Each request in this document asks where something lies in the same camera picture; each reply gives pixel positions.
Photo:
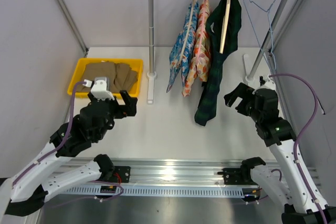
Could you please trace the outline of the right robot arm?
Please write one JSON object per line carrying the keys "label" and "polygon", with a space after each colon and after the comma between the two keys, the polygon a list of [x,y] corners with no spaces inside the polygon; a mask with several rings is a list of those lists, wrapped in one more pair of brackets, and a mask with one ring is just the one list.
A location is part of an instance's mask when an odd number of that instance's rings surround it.
{"label": "right robot arm", "polygon": [[257,184],[281,209],[282,223],[335,223],[335,207],[319,192],[299,153],[291,124],[279,115],[274,82],[267,81],[257,89],[240,83],[224,96],[226,106],[231,107],[237,98],[241,101],[236,111],[254,121],[286,183],[276,178],[260,157],[243,160],[237,173],[223,169],[224,181]]}

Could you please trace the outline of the tan brown skirt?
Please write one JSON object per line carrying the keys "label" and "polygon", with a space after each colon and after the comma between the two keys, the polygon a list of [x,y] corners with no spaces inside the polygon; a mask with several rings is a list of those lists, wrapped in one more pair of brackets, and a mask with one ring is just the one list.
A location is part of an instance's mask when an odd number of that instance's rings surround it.
{"label": "tan brown skirt", "polygon": [[109,78],[110,91],[119,93],[120,90],[131,90],[138,80],[138,73],[129,64],[114,62],[99,62],[87,64],[80,81],[93,81],[97,77]]}

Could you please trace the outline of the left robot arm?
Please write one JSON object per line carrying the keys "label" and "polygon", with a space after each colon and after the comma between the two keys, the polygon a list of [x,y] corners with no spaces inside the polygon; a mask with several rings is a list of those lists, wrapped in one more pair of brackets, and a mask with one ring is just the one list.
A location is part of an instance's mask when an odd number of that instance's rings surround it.
{"label": "left robot arm", "polygon": [[113,129],[116,119],[136,115],[137,98],[120,92],[123,104],[116,99],[99,100],[92,94],[90,102],[50,137],[49,142],[23,171],[14,176],[10,198],[4,213],[28,216],[64,191],[86,182],[112,182],[115,166],[106,154],[99,154],[87,164],[61,175],[53,175],[93,143],[103,139]]}

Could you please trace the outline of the blue wire hanger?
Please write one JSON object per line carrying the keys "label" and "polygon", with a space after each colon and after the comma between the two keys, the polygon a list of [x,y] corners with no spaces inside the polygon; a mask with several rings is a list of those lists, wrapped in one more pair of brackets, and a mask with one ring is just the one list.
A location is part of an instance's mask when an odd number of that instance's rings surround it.
{"label": "blue wire hanger", "polygon": [[[259,47],[259,52],[258,55],[251,67],[251,70],[249,74],[246,75],[248,79],[251,79],[252,77],[255,76],[256,71],[261,63],[261,60],[264,59],[268,68],[270,69],[271,67],[277,68],[277,63],[276,63],[276,57],[274,55],[274,48],[275,48],[275,42],[274,42],[274,29],[276,28],[279,18],[283,12],[283,9],[287,3],[287,0],[281,0],[278,8],[273,16],[271,17],[271,11],[273,6],[275,5],[277,0],[273,0],[267,8],[263,8],[260,6],[257,2],[254,0],[243,0],[243,5],[246,11],[246,14],[248,16],[248,20],[250,22],[250,25],[252,27],[254,36],[256,38],[258,47]],[[261,43],[258,35],[256,28],[254,26],[254,22],[252,20],[252,17],[249,13],[249,6],[255,6],[257,9],[259,9],[261,12],[265,14],[265,17],[267,18],[267,23],[268,23],[268,31],[266,32],[265,38],[263,39],[263,42]]]}

